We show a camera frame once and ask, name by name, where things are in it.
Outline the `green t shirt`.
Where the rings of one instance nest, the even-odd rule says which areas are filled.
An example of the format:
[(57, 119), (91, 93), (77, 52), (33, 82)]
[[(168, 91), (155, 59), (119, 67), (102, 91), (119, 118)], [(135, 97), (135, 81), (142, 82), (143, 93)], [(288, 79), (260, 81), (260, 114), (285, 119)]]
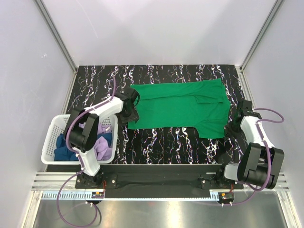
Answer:
[(200, 138), (224, 137), (230, 102), (221, 79), (131, 87), (140, 95), (139, 120), (128, 129), (193, 127)]

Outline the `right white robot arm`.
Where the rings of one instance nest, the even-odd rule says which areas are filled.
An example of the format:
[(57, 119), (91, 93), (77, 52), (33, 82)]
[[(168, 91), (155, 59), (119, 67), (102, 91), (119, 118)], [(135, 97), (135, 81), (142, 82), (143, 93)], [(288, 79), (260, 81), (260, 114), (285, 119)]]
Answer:
[(284, 160), (284, 152), (269, 140), (263, 122), (281, 124), (284, 117), (267, 108), (252, 108), (252, 102), (242, 100), (228, 133), (243, 133), (247, 148), (238, 164), (223, 166), (216, 178), (220, 188), (227, 188), (232, 182), (247, 184), (254, 191), (273, 189), (276, 186)]

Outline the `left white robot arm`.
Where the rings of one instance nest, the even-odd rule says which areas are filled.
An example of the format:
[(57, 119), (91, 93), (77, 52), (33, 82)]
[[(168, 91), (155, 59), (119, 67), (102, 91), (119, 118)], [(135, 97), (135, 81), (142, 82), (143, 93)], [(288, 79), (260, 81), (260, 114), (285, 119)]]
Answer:
[(75, 108), (72, 111), (64, 136), (67, 148), (73, 151), (80, 161), (81, 171), (77, 174), (80, 182), (92, 188), (98, 188), (104, 183), (93, 149), (99, 122), (111, 115), (116, 115), (122, 124), (137, 122), (139, 115), (135, 107), (139, 100), (139, 93), (128, 87), (122, 94), (112, 94), (107, 100), (92, 107)]

